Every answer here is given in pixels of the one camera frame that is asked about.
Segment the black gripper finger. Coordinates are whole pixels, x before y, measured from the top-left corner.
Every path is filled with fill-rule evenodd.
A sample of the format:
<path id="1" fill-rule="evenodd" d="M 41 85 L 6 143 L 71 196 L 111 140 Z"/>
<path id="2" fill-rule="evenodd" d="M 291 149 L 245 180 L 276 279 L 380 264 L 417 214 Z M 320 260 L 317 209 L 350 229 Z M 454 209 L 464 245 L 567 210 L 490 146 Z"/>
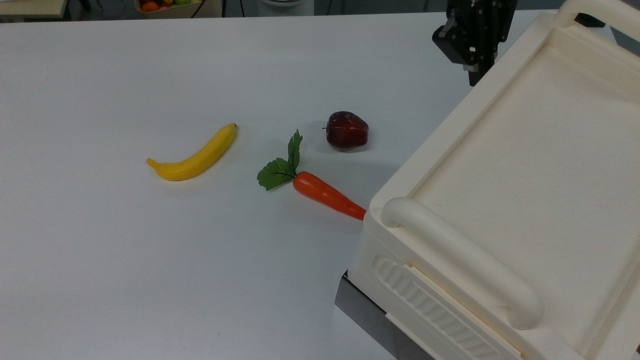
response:
<path id="1" fill-rule="evenodd" d="M 470 36 L 454 17 L 449 17 L 445 25 L 435 30 L 432 41 L 452 63 L 468 67 L 474 65 Z"/>
<path id="2" fill-rule="evenodd" d="M 475 48 L 470 50 L 470 64 L 467 64 L 468 81 L 470 86 L 474 87 L 486 75 L 493 65 L 497 57 L 496 48 L 482 49 Z"/>

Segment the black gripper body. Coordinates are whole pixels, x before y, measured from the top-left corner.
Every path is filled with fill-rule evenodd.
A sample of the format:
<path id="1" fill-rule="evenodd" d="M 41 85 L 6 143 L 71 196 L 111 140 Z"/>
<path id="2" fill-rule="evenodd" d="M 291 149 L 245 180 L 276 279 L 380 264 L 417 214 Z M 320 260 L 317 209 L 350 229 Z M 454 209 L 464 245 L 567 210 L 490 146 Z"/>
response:
<path id="1" fill-rule="evenodd" d="M 517 0 L 448 0 L 446 36 L 477 52 L 495 55 L 505 43 Z"/>

